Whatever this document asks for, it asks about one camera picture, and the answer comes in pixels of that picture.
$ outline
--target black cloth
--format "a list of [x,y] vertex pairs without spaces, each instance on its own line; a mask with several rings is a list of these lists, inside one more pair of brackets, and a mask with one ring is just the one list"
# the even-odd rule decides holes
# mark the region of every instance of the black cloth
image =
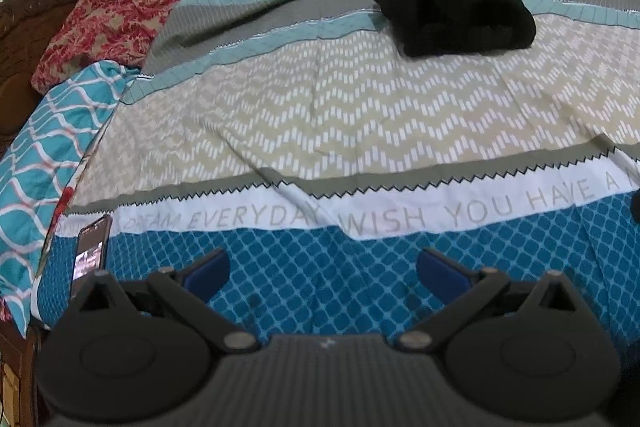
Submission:
[[374,0],[408,57],[527,48],[536,23],[521,0]]

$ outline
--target smartphone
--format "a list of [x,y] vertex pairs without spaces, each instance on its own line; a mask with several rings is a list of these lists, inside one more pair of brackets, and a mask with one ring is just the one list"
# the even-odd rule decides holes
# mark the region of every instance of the smartphone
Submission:
[[71,277],[69,300],[76,296],[82,284],[96,270],[104,269],[107,257],[107,242],[111,230],[111,216],[105,214],[84,227],[78,234],[78,252]]

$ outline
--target wooden bed frame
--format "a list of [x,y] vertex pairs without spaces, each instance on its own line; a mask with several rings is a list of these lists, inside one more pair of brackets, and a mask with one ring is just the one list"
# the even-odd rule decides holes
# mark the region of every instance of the wooden bed frame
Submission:
[[[31,87],[31,76],[76,2],[0,2],[0,158],[42,99]],[[32,323],[23,338],[13,322],[0,322],[2,427],[37,427],[46,421],[47,409],[33,381],[33,363],[45,334]]]

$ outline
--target metal pin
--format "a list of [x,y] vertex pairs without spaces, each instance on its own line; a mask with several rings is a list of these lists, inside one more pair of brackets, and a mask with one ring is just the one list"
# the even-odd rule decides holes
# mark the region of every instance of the metal pin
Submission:
[[251,333],[246,331],[233,331],[227,333],[223,339],[225,346],[234,351],[242,351],[243,349],[249,349],[252,347],[256,340]]
[[407,331],[400,335],[399,339],[402,347],[406,349],[425,349],[429,347],[429,345],[433,342],[431,335],[429,333],[425,333],[424,331]]

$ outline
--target wooden headboard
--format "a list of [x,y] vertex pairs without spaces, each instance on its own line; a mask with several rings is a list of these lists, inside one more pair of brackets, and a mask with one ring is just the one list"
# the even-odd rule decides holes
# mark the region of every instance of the wooden headboard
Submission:
[[76,2],[0,2],[0,158],[42,99],[31,76]]

